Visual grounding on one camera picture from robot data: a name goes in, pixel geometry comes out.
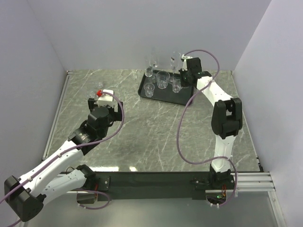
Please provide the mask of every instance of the white enclosure wall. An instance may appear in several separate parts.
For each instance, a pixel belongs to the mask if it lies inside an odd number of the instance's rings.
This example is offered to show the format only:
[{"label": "white enclosure wall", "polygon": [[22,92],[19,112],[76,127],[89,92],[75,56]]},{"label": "white enclosure wall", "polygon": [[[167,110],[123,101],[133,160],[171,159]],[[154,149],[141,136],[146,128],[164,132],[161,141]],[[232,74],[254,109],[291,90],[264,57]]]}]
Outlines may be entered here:
[{"label": "white enclosure wall", "polygon": [[272,0],[234,73],[257,153],[286,221],[303,223],[303,1]]},{"label": "white enclosure wall", "polygon": [[[205,48],[235,69],[270,0],[28,0],[66,70],[141,69],[156,46]],[[211,57],[206,69],[216,69]]]},{"label": "white enclosure wall", "polygon": [[[66,72],[26,0],[0,1],[0,195],[41,162]],[[0,226],[16,215],[0,205]]]}]

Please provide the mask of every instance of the red cap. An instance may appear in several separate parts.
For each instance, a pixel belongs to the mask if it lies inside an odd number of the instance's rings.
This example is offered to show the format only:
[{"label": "red cap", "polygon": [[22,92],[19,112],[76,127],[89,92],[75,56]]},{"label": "red cap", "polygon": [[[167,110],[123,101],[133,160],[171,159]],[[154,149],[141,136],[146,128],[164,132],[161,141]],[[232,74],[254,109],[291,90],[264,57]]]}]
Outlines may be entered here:
[{"label": "red cap", "polygon": [[102,90],[97,91],[97,96],[100,97],[102,95]]}]

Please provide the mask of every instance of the gray marble surface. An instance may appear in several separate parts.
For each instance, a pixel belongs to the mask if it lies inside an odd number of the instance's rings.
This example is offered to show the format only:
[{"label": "gray marble surface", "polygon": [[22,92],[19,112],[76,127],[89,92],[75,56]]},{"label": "gray marble surface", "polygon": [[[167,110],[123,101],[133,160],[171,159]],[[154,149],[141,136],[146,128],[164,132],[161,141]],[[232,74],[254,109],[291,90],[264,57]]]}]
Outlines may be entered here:
[{"label": "gray marble surface", "polygon": [[[48,155],[54,153],[87,118],[88,94],[102,82],[104,88],[114,90],[124,102],[125,123],[117,136],[99,144],[74,163],[74,167],[87,164],[101,171],[208,171],[209,164],[190,165],[178,155],[176,131],[184,107],[139,97],[137,91],[142,76],[143,70],[73,71]],[[228,94],[237,97],[230,71],[221,71],[216,82]],[[202,94],[188,108],[180,131],[180,146],[187,159],[201,161],[214,156],[212,112],[212,105]],[[108,135],[119,123],[109,128]],[[232,159],[238,171],[259,171],[245,120],[234,143]]]}]

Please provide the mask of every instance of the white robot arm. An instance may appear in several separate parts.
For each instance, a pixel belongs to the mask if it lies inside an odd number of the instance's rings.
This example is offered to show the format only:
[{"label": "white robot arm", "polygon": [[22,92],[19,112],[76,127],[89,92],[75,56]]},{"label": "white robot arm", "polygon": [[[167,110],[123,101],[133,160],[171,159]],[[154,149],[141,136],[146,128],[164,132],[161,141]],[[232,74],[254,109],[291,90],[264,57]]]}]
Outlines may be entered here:
[{"label": "white robot arm", "polygon": [[[202,72],[199,58],[182,55],[183,67],[181,85],[195,86],[198,90],[211,84],[202,92],[214,107],[212,129],[216,134],[214,157],[232,156],[232,147],[238,131],[242,128],[242,104],[239,98],[233,98],[225,93],[207,71]],[[215,159],[211,168],[216,173],[230,171],[230,162],[227,159]]]},{"label": "white robot arm", "polygon": [[[103,90],[103,92],[114,94],[112,90]],[[95,185],[98,184],[96,174],[86,165],[78,166],[69,174],[57,177],[98,143],[65,152],[67,149],[103,139],[107,135],[108,128],[115,121],[122,120],[120,106],[118,106],[118,112],[115,112],[113,97],[108,94],[99,92],[99,96],[90,98],[88,104],[90,109],[88,119],[69,136],[56,152],[18,179],[11,176],[5,181],[6,195],[19,187],[6,199],[6,202],[23,222],[35,217],[44,205],[62,194],[77,188],[95,188]]]}]

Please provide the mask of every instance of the drinking glass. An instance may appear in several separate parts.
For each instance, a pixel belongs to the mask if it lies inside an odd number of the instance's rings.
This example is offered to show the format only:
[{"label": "drinking glass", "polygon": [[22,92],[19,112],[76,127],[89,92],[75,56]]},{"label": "drinking glass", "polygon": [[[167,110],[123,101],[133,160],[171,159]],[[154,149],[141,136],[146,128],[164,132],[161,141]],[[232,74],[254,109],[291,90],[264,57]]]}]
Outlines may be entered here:
[{"label": "drinking glass", "polygon": [[153,67],[151,65],[151,57],[145,56],[145,76],[148,77],[150,83],[156,83],[156,75],[153,73]]},{"label": "drinking glass", "polygon": [[181,61],[181,54],[177,51],[174,51],[171,54],[171,57],[170,57],[170,66],[171,66],[171,69],[172,69],[172,76],[169,79],[170,84],[172,84],[172,82],[174,81],[174,74],[175,74],[176,69],[178,68],[178,66],[180,64],[180,61]]},{"label": "drinking glass", "polygon": [[159,54],[156,50],[156,48],[152,48],[151,50],[151,61],[150,65],[153,69],[156,69],[159,66]]},{"label": "drinking glass", "polygon": [[181,80],[174,78],[172,82],[172,91],[178,93],[182,89]]},{"label": "drinking glass", "polygon": [[165,71],[159,71],[157,73],[157,85],[160,89],[165,89],[169,84],[169,73]]},{"label": "drinking glass", "polygon": [[144,84],[144,90],[146,97],[152,97],[153,91],[155,90],[155,86],[152,83]]}]

